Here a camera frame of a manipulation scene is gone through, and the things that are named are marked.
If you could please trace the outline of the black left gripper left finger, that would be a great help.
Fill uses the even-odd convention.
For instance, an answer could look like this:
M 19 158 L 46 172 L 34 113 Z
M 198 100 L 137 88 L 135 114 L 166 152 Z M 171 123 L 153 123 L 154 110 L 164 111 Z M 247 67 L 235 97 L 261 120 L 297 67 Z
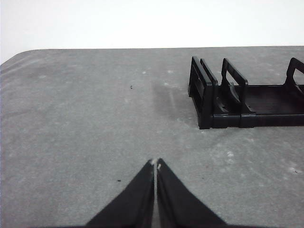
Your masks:
M 154 208 L 154 164 L 148 160 L 126 188 L 87 222 L 89 228 L 150 228 Z

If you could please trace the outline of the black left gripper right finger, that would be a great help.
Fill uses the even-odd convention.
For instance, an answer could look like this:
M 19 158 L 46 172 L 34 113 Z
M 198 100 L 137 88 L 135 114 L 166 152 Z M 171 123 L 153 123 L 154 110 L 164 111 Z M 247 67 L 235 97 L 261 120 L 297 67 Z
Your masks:
M 186 188 L 162 158 L 157 161 L 157 201 L 162 228 L 227 225 Z

